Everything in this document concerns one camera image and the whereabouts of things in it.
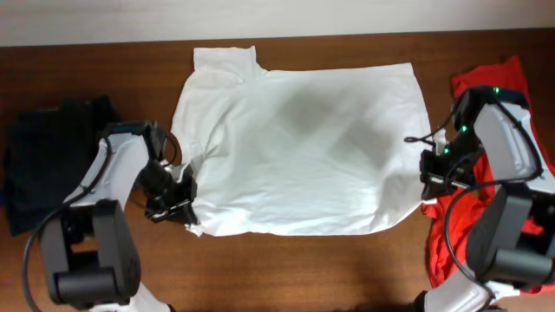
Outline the white t-shirt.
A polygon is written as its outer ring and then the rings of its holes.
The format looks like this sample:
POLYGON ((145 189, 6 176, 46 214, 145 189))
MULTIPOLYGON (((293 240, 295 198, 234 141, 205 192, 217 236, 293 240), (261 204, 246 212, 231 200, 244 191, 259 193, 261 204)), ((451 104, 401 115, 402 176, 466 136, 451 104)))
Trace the white t-shirt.
POLYGON ((367 235, 421 205, 430 130, 413 66, 266 70, 196 48, 172 132, 198 186, 196 235, 367 235))

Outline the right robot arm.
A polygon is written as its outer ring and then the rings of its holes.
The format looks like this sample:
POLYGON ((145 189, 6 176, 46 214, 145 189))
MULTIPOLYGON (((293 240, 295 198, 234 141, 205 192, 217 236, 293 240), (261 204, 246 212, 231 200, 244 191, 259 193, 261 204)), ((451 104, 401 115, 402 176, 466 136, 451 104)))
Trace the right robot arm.
POLYGON ((472 192, 493 199, 472 226, 466 261, 441 286, 421 293, 414 311, 489 311, 506 296, 554 282, 554 175, 535 140, 522 93, 486 85, 466 89, 448 120, 455 136, 432 134, 421 153, 424 200, 453 195, 447 212, 472 192))

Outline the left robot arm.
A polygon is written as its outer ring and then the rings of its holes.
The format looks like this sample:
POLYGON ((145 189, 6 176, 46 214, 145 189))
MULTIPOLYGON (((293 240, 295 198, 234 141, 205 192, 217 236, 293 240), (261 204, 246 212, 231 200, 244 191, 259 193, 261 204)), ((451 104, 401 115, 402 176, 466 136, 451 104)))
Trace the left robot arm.
POLYGON ((167 139, 154 121, 115 123, 101 132, 98 153, 79 187, 34 235, 54 303, 88 311, 172 310, 142 283, 124 214, 139 185, 150 221, 197 224, 193 169, 164 160, 167 139))

